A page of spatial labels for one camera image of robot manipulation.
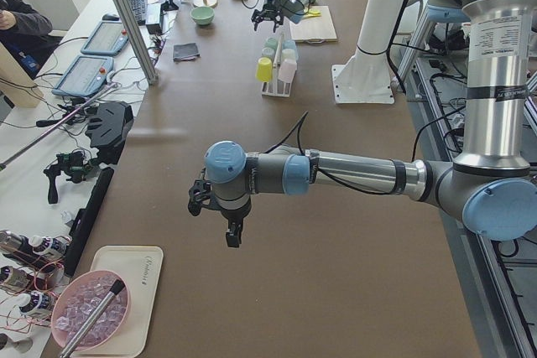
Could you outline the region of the green plastic cup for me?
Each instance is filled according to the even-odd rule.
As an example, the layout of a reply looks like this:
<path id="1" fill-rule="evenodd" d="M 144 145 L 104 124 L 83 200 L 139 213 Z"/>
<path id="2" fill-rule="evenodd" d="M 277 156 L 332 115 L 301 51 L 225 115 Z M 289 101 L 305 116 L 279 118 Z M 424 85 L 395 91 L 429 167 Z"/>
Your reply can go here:
<path id="1" fill-rule="evenodd" d="M 276 51 L 277 48 L 278 48 L 278 44 L 279 44 L 279 41 L 278 41 L 276 38 L 274 38 L 274 37 L 269 37 L 269 38 L 267 38 L 267 39 L 265 40 L 264 46 L 265 46 L 266 48 L 270 48 L 270 49 Z"/>

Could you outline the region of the pink plastic cup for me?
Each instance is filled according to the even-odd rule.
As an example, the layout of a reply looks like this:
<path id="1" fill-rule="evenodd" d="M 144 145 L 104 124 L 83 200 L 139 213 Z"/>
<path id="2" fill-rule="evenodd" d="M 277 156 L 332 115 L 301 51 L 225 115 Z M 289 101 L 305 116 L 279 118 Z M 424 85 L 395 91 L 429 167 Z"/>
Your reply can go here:
<path id="1" fill-rule="evenodd" d="M 297 71 L 297 63 L 293 59 L 285 59 L 280 63 L 278 79 L 284 83 L 292 83 Z"/>

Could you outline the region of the light blue plastic cup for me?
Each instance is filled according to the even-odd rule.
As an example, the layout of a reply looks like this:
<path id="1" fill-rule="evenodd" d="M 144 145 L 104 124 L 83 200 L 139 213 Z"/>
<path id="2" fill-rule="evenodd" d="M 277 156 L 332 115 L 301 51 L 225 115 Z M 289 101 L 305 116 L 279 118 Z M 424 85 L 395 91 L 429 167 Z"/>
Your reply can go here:
<path id="1" fill-rule="evenodd" d="M 292 49 L 292 50 L 296 51 L 297 47 L 296 47 L 295 41 L 292 40 L 292 39 L 286 39 L 283 42 L 283 49 Z"/>

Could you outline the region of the cream white plastic cup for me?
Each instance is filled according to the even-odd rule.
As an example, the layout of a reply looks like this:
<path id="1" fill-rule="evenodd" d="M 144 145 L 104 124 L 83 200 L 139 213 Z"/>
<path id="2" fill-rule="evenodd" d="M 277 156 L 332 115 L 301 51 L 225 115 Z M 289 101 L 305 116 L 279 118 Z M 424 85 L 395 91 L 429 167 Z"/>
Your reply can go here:
<path id="1" fill-rule="evenodd" d="M 296 60 L 297 59 L 297 56 L 296 56 L 296 52 L 294 49 L 291 49 L 291 48 L 287 48 L 287 49 L 283 49 L 281 51 L 281 60 L 282 61 L 285 61 L 285 60 Z"/>

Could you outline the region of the yellow plastic knife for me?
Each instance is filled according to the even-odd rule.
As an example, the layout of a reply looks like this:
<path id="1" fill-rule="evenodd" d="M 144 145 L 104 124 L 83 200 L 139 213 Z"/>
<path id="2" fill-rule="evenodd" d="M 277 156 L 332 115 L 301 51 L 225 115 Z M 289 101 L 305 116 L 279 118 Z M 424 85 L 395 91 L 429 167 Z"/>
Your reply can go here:
<path id="1" fill-rule="evenodd" d="M 320 13 L 307 13 L 303 19 L 307 19 L 307 18 L 318 18 L 320 17 L 321 14 Z"/>

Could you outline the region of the wooden cutting board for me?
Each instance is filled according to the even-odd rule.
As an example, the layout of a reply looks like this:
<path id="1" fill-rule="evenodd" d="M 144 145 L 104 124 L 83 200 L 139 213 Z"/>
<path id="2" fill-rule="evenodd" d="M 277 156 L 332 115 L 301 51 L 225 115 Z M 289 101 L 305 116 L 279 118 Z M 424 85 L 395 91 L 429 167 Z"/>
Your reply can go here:
<path id="1" fill-rule="evenodd" d="M 320 13 L 318 18 L 302 19 L 298 23 L 291 23 L 290 36 L 299 43 L 322 43 L 337 41 L 336 30 L 328 6 L 313 6 L 305 13 Z"/>

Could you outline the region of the green bowl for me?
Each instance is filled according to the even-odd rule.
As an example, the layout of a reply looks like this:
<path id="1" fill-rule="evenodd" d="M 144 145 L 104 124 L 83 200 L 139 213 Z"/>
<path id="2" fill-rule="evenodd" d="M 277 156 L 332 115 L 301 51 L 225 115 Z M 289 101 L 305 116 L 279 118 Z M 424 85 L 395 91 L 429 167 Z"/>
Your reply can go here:
<path id="1" fill-rule="evenodd" d="M 211 7 L 199 6 L 190 11 L 190 17 L 195 24 L 199 26 L 206 26 L 212 23 L 215 17 L 215 12 Z"/>

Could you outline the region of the cream plastic tray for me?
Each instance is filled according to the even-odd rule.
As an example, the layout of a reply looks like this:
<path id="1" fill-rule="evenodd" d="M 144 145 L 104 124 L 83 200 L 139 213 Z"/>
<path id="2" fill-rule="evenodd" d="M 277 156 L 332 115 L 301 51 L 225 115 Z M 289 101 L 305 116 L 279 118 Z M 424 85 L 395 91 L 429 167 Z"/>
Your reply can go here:
<path id="1" fill-rule="evenodd" d="M 125 282 L 130 307 L 117 332 L 104 344 L 74 357 L 137 357 L 146 345 L 164 252 L 158 246 L 103 246 L 91 270 L 109 270 Z"/>

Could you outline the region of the black keyboard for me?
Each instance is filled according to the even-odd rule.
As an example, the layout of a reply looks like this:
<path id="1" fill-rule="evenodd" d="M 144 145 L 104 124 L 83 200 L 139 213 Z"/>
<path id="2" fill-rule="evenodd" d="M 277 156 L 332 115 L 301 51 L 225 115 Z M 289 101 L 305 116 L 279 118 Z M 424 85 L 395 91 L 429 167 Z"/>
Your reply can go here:
<path id="1" fill-rule="evenodd" d="M 138 25 L 144 25 L 147 13 L 147 0 L 128 0 L 133 16 Z"/>

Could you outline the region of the metal rod with black tip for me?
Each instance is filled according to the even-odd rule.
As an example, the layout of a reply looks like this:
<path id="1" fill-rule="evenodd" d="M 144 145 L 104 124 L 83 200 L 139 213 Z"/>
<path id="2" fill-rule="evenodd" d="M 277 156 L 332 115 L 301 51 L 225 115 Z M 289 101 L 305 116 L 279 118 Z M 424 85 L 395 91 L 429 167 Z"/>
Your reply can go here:
<path id="1" fill-rule="evenodd" d="M 91 328 L 102 316 L 102 314 L 105 312 L 113 299 L 115 299 L 115 297 L 124 289 L 124 281 L 121 279 L 117 279 L 110 287 L 108 293 L 104 296 L 102 301 L 93 309 L 86 321 L 82 324 L 82 326 L 78 329 L 78 331 L 73 335 L 73 337 L 69 340 L 63 350 L 60 352 L 59 358 L 67 358 L 71 356 L 71 354 L 76 350 L 78 345 L 91 331 Z"/>

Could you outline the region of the blue teach pendant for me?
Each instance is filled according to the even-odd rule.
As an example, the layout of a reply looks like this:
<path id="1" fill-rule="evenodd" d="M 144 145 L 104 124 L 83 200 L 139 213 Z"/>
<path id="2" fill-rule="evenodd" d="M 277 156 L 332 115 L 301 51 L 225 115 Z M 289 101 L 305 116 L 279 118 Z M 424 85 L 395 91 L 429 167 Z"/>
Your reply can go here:
<path id="1" fill-rule="evenodd" d="M 81 48 L 82 54 L 116 56 L 128 43 L 128 34 L 119 21 L 101 21 Z"/>
<path id="2" fill-rule="evenodd" d="M 112 57 L 81 54 L 62 75 L 52 93 L 55 96 L 92 96 L 104 86 L 113 66 Z"/>

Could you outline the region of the pink bowl of ice cubes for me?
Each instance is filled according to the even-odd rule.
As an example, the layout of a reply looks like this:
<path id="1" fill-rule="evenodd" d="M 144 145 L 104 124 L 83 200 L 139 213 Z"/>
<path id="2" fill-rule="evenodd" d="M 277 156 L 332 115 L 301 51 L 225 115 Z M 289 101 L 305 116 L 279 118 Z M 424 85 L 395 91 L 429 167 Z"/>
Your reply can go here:
<path id="1" fill-rule="evenodd" d="M 108 295 L 120 276 L 110 270 L 90 271 L 73 280 L 58 297 L 51 315 L 55 342 L 63 347 Z M 77 346 L 89 350 L 108 341 L 123 325 L 130 309 L 130 294 L 124 287 L 108 304 L 86 337 Z"/>

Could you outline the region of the person in dark clothes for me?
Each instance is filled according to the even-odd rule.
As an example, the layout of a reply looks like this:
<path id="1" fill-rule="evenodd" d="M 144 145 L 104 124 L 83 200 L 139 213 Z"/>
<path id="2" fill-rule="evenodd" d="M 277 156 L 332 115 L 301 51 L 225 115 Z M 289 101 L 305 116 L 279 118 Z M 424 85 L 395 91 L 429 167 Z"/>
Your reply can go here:
<path id="1" fill-rule="evenodd" d="M 1 0 L 1 43 L 31 78 L 59 46 L 50 20 L 23 0 Z"/>

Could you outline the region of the black gripper mount plate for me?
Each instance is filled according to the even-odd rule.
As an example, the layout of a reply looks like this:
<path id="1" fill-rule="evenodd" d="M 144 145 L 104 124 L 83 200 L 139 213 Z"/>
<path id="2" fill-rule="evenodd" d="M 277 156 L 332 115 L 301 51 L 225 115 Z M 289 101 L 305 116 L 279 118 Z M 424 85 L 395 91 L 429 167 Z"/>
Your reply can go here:
<path id="1" fill-rule="evenodd" d="M 132 126 L 133 110 L 126 102 L 108 101 L 97 107 L 89 120 L 86 135 L 90 138 L 90 147 L 97 149 L 101 163 L 118 163 Z"/>

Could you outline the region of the aluminium frame post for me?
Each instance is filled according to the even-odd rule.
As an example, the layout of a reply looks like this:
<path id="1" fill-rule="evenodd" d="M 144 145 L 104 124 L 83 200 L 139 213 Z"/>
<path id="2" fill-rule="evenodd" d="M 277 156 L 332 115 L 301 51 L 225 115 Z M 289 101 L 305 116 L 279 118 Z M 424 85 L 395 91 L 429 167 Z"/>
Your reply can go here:
<path id="1" fill-rule="evenodd" d="M 125 29 L 127 30 L 134 55 L 142 68 L 147 82 L 150 86 L 156 84 L 158 81 L 158 74 L 154 68 L 153 61 L 149 57 L 149 52 L 128 0 L 113 0 L 113 3 L 118 11 L 120 19 L 123 21 Z"/>

